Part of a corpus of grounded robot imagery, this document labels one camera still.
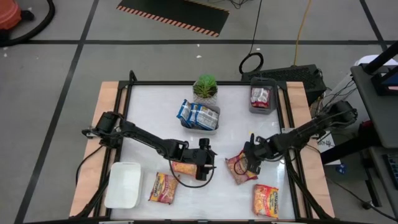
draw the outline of keyboard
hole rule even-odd
[[[303,82],[308,105],[311,105],[324,91],[326,91],[326,86],[316,65],[247,72],[242,75],[241,80],[250,82],[254,77],[272,78],[276,81]]]
[[[390,173],[391,180],[398,190],[398,154],[386,154],[383,155],[383,158],[386,163],[387,170]]]

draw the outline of green succulent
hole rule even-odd
[[[193,86],[193,92],[201,98],[210,98],[217,93],[217,82],[213,75],[201,75]]]

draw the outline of blue packaged snack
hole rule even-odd
[[[212,131],[217,128],[219,114],[211,109],[198,105],[195,124],[204,130]]]
[[[191,104],[188,100],[184,100],[181,105],[180,111],[178,112],[177,118],[181,121],[182,126],[186,128],[191,128],[188,123],[188,117],[191,112]]]
[[[198,111],[198,105],[197,103],[191,103],[191,112],[189,113],[189,117],[187,119],[187,123],[191,128],[197,128],[201,129],[196,125],[197,121],[197,111]]]

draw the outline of gray floor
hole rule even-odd
[[[91,123],[101,82],[125,80],[130,69],[139,80],[194,80],[203,73],[214,74],[218,80],[240,79],[238,65],[250,45],[239,41],[231,44],[230,40],[251,39],[259,1],[249,1],[240,10],[226,1],[212,4],[231,13],[218,38],[118,11],[119,2],[54,0],[55,19],[34,37],[36,42],[0,49],[0,103],[3,105],[0,121],[6,127],[0,135],[3,223],[13,223],[16,219],[58,99],[61,102],[65,99],[65,103],[58,105],[62,110],[47,157],[26,214],[21,214],[22,218],[25,215],[25,222],[67,218],[75,188],[75,169],[86,144],[80,130]],[[23,9],[30,8],[37,20],[21,24],[14,36],[31,30],[48,10],[44,0],[18,0],[18,3]],[[292,65],[295,38],[306,3],[306,0],[263,0],[256,39],[264,40],[265,44],[256,44],[254,50],[263,53],[264,69]],[[397,2],[366,3],[384,40],[398,39],[398,21],[394,16]],[[88,33],[83,32],[85,25]],[[330,88],[337,85],[357,59],[382,52],[359,0],[314,0],[301,39],[308,42],[299,46],[298,64],[315,63],[323,70],[325,83]],[[107,42],[93,44],[85,40]],[[195,41],[170,44],[156,40]],[[201,40],[225,41],[201,44]],[[283,45],[278,43],[280,40],[288,41]],[[256,62],[250,61],[244,70],[254,66]],[[67,95],[61,95],[65,81],[68,84],[71,78],[68,91],[64,91]],[[343,162],[348,165],[346,175],[327,167],[327,176],[368,200],[358,158],[353,155]],[[379,182],[377,187],[382,209],[391,213]],[[363,210],[355,199],[335,185],[330,184],[329,188],[337,217],[388,223],[373,211]]]

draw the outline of snack bag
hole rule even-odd
[[[251,89],[251,105],[258,108],[269,107],[270,91],[265,88]]]
[[[262,184],[254,186],[254,213],[278,218],[278,188]]]
[[[218,124],[218,113],[199,104],[195,124],[199,125],[204,130],[215,130]]]
[[[177,118],[181,121],[182,126],[186,128],[191,128],[191,126],[188,123],[188,117],[191,112],[191,104],[188,102],[188,100],[184,100],[184,102],[181,105],[180,111],[177,114]]]
[[[243,184],[248,180],[257,180],[257,175],[247,170],[248,162],[244,157],[243,151],[239,155],[230,159],[225,159],[229,170],[232,173],[236,183]]]
[[[177,185],[178,182],[173,176],[158,172],[149,200],[170,205],[173,202]]]
[[[198,112],[198,104],[197,103],[191,103],[191,112],[189,113],[189,117],[187,119],[187,123],[191,128],[197,128],[201,129],[196,125],[196,117],[197,117],[197,112]]]
[[[193,177],[197,176],[197,167],[193,164],[184,164],[182,162],[172,162],[172,169],[174,172],[188,174]]]

